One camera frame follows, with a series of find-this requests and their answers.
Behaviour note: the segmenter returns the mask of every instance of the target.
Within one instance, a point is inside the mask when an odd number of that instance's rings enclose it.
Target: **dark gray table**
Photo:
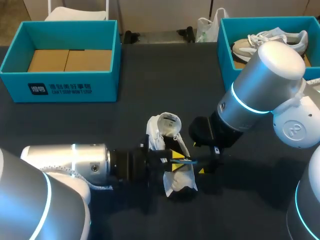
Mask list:
[[[0,48],[1,55],[8,48]],[[19,156],[28,145],[106,143],[130,148],[150,116],[162,112],[188,126],[211,114],[224,95],[215,43],[126,45],[117,103],[15,104],[0,83],[0,147]],[[272,116],[225,151],[215,175],[197,179],[199,193],[185,201],[146,194],[137,185],[93,192],[92,239],[286,240],[286,209],[316,147],[294,149],[273,131]]]

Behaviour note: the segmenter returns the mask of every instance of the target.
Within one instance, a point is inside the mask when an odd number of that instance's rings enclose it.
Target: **white sneaker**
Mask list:
[[[265,42],[278,41],[287,44],[303,56],[308,46],[308,33],[303,30],[300,33],[288,33],[279,27],[270,31],[262,31],[257,35],[248,35],[245,39],[235,41],[231,48],[232,53],[239,59],[248,62],[257,49]]]
[[[160,115],[152,116],[146,125],[146,134],[149,135],[149,148],[151,150],[164,150],[166,149],[166,142],[168,144],[168,141],[174,140],[178,143],[183,155],[190,157],[189,151],[179,133],[181,127],[180,118],[172,113],[164,112]],[[165,163],[167,159],[162,158],[161,161]],[[173,191],[178,192],[184,187],[198,191],[192,164],[185,164],[175,172],[165,172],[163,185],[167,197]]]

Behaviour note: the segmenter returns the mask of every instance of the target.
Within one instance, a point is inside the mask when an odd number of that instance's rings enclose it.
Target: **chair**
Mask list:
[[[51,12],[51,0],[48,0],[48,17],[45,21],[99,21],[109,19],[109,0],[105,0],[105,11],[81,11],[64,6]]]

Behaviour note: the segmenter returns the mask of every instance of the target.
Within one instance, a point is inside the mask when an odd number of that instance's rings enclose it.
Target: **plastic bag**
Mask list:
[[[213,21],[204,17],[199,18],[196,31],[196,42],[216,42],[218,40],[220,20],[222,18],[229,18],[227,11],[222,7],[215,12]]]

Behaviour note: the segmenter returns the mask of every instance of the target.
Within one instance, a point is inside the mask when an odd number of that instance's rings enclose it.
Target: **robot logo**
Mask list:
[[[299,141],[305,138],[306,129],[301,122],[296,120],[289,120],[283,125],[283,133],[287,138]]]
[[[289,129],[290,137],[293,137],[301,130],[301,126],[299,124],[295,124],[292,128]]]

